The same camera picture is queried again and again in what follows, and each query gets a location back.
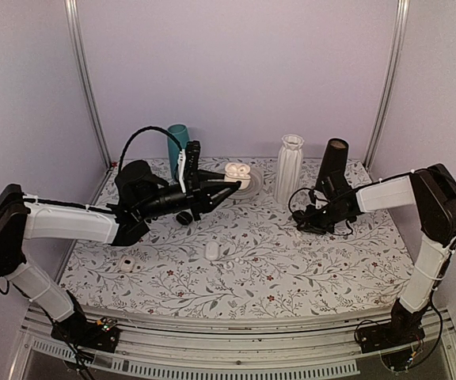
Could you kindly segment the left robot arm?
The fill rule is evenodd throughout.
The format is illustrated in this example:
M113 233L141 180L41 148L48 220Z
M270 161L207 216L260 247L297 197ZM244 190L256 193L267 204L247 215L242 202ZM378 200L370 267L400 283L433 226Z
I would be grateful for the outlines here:
M92 323L72 294L54 283L22 252L25 239L59 238L97 241L115 247L139 242L151 219L189 210L194 220L213 211L240 187L220 173L179 167L176 184L152 173L146 161L124 166L116 175L116 204L105 209L26 196L9 184L0 194L0 277L45 310L76 344L92 337Z

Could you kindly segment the black earbud case gold trim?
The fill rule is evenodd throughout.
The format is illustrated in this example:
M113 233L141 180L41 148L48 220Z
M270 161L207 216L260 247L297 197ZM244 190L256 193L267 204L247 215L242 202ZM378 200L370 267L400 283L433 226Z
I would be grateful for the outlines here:
M306 218L304 211L301 211L301 210L294 211L292 213L292 217L296 222L301 222Z

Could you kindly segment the beige earbud charging case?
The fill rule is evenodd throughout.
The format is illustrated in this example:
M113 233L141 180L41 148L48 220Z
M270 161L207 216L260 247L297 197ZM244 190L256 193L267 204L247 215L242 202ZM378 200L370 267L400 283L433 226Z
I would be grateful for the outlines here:
M251 168L249 165L239 162L228 162L225 165L224 181L237 182L240 181L240 190L244 190L249 186L251 181Z

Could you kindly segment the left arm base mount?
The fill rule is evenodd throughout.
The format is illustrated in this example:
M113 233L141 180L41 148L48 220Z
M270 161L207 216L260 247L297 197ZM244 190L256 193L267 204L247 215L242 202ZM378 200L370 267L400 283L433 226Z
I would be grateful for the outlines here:
M54 322L51 337L72 346L114 353L120 339L117 324L110 317L88 321L82 310L75 310L64 321Z

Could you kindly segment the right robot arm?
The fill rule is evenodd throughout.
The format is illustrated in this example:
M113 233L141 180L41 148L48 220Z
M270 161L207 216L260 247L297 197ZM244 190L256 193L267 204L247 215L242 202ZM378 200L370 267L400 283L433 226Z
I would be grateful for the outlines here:
M412 273L383 333L389 344L402 344L431 306L456 250L456 180L441 163L356 188L335 172L322 181L321 193L322 205L312 200L305 209L292 211L299 230L332 234L339 222L388 211L404 242L416 243Z

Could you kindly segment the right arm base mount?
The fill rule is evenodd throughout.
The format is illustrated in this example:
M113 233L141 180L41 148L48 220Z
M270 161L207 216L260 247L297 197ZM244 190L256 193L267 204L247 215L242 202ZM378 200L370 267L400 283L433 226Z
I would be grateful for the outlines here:
M391 310L390 322L362 321L354 332L355 342L362 353L380 352L390 348L405 348L383 354L380 359L384 366L395 372L408 370L423 347L425 333L421 327L422 317L428 305L411 313L397 300Z

